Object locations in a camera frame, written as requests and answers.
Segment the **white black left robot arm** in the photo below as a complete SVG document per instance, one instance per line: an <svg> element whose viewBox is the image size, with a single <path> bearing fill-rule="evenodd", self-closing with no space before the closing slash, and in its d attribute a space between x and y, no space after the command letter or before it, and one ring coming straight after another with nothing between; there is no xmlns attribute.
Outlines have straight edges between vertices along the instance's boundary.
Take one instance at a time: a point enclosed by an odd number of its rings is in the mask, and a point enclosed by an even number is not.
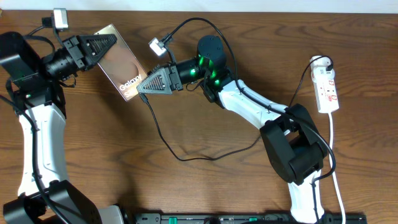
<svg viewBox="0 0 398 224"><path fill-rule="evenodd" d="M1 66L9 74L5 102L24 135L24 171L18 197L3 206L7 223L122 223L118 206L98 209L68 179L63 137L66 80L93 68L116 43L113 34L78 35L39 57L32 35L1 35Z"/></svg>

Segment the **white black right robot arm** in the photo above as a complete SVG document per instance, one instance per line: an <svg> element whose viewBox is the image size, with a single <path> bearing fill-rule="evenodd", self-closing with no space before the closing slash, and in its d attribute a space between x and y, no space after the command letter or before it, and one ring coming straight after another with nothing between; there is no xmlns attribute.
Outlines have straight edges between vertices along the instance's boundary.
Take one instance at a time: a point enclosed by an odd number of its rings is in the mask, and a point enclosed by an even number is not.
<svg viewBox="0 0 398 224"><path fill-rule="evenodd" d="M141 96L170 95L194 81L209 102L240 115L260 131L272 168L288 183L293 218L319 222L324 210L314 180L320 176L328 148L308 111L302 105L274 103L248 88L226 65L222 41L214 35L198 41L195 57L153 69L137 90Z"/></svg>

